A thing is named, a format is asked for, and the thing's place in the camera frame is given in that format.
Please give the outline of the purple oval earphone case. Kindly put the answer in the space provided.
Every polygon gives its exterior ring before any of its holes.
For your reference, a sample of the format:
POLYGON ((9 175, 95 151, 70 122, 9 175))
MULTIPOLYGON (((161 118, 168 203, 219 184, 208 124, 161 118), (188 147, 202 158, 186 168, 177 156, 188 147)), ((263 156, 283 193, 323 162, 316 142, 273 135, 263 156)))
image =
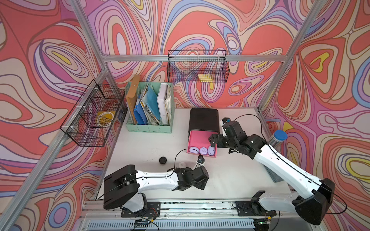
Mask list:
POLYGON ((188 152, 194 153, 194 154, 199 154, 199 148, 197 148, 197 147, 190 147, 188 149, 188 152))

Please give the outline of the black drawer cabinet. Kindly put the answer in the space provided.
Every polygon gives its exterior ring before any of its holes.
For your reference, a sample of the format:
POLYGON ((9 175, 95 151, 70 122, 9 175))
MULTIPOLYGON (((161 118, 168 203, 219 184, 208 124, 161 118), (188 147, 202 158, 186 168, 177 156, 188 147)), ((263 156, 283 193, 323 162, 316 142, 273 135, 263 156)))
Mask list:
POLYGON ((190 110, 188 132, 212 131, 220 133, 219 112, 212 108, 192 108, 190 110))

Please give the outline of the black round earphone case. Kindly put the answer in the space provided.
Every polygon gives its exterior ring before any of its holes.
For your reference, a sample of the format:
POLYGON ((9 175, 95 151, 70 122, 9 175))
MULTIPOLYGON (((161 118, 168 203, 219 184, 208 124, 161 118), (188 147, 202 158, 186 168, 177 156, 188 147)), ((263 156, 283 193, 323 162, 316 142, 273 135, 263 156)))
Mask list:
POLYGON ((162 165, 166 164, 167 163, 167 158, 166 157, 160 157, 159 163, 162 164, 162 165))

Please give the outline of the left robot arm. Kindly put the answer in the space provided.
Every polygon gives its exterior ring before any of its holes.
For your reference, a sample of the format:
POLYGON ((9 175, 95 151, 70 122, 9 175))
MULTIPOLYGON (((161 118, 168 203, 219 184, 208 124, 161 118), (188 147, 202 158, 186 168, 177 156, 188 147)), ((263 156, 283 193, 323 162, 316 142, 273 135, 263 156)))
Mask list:
POLYGON ((138 212, 147 207, 145 191, 185 191, 191 187, 204 190, 208 179, 203 165, 168 172, 144 172, 136 170, 135 165, 127 165, 104 178, 103 208, 124 207, 138 212))

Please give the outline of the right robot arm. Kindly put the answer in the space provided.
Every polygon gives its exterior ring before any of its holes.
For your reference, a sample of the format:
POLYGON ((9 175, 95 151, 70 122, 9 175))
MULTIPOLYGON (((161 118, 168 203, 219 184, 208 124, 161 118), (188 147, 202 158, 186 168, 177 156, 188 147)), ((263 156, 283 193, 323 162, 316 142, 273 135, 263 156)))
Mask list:
POLYGON ((258 204, 264 210, 279 210, 298 214, 312 225, 320 225, 334 197, 335 183, 320 179, 278 153, 263 137, 246 135, 239 122, 225 118, 221 134, 209 138, 212 147, 228 148, 230 153, 247 155, 250 159, 266 166, 294 190, 288 194, 262 193, 258 204))

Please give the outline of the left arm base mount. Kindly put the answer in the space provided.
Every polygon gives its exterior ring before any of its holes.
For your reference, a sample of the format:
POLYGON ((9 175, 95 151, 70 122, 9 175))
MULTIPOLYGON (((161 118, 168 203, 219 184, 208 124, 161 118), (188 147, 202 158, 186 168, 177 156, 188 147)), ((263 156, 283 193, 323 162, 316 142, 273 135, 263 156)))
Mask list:
POLYGON ((144 205, 144 208, 137 211, 132 212, 127 208, 121 207, 121 217, 122 218, 150 218, 156 219, 161 213, 161 202, 147 202, 144 205))

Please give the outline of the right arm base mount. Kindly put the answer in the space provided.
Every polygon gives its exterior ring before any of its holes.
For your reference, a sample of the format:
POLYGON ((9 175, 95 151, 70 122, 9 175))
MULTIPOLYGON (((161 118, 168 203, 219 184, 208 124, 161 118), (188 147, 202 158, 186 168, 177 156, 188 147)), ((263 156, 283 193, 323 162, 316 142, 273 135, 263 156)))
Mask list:
POLYGON ((274 217, 275 210, 265 210, 258 202, 236 201, 233 208, 237 210, 239 217, 274 217))

